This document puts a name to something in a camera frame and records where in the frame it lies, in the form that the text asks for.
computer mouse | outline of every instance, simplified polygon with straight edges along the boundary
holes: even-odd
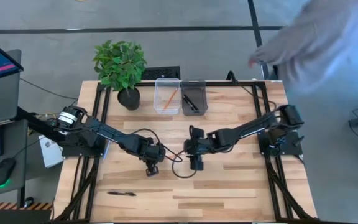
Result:
[[[6,158],[0,162],[0,186],[9,179],[15,165],[16,160],[14,158]]]

black cable clip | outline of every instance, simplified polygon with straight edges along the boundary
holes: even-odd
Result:
[[[231,83],[234,84],[234,85],[238,85],[239,84],[239,81],[236,79],[236,76],[234,75],[234,72],[233,71],[229,71],[227,77],[226,77],[226,80],[231,80]]]

gray sleeve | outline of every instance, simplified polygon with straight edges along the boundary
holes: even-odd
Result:
[[[260,46],[250,59],[278,65],[299,54],[316,39],[316,15],[304,10],[293,22],[284,27],[268,43]]]

gray plastic container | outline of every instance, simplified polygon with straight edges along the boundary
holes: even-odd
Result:
[[[190,106],[191,103],[186,102],[185,95],[193,103],[193,107]],[[185,116],[202,116],[208,109],[205,80],[183,80],[181,83],[181,97],[181,107]]]

wooden table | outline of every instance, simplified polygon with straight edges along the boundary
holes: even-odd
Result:
[[[83,82],[78,106],[91,114],[96,81]],[[287,104],[282,83],[266,82],[268,98],[279,105]],[[140,128],[153,129],[161,141],[175,152],[183,149],[189,138],[189,125],[207,132],[234,128],[256,118],[253,97],[240,87],[207,87],[209,108],[204,116],[162,116],[153,108],[154,87],[139,87],[140,107],[128,111],[110,96],[106,124],[130,133]],[[103,106],[103,95],[99,116]],[[148,132],[139,133],[151,136]],[[181,175],[190,174],[188,158],[175,164]],[[227,154],[203,156],[204,171],[190,179],[172,174],[171,162],[158,163],[160,174],[148,178],[145,164],[111,144],[105,161],[100,162],[94,195],[92,222],[251,222],[274,220],[264,158],[256,136],[241,139]],[[282,156],[289,191],[311,216],[316,212],[303,164],[293,156]],[[77,158],[64,161],[55,198],[55,216],[68,205]],[[136,197],[108,195],[109,190],[134,192]],[[282,216],[285,207],[280,191]],[[87,193],[83,197],[80,217],[85,214]]]

